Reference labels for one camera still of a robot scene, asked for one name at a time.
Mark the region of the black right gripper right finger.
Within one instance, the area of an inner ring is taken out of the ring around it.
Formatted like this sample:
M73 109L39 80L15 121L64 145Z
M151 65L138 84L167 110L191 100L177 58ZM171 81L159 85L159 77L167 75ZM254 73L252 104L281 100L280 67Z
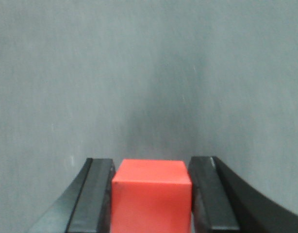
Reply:
M216 156L193 156L192 214L197 233L298 233L298 215L272 201Z

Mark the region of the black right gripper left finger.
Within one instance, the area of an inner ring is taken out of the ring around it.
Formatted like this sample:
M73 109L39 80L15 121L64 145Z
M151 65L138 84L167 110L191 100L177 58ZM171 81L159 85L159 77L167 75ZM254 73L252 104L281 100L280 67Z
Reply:
M30 233L108 233L111 225L112 159L87 158L62 195Z

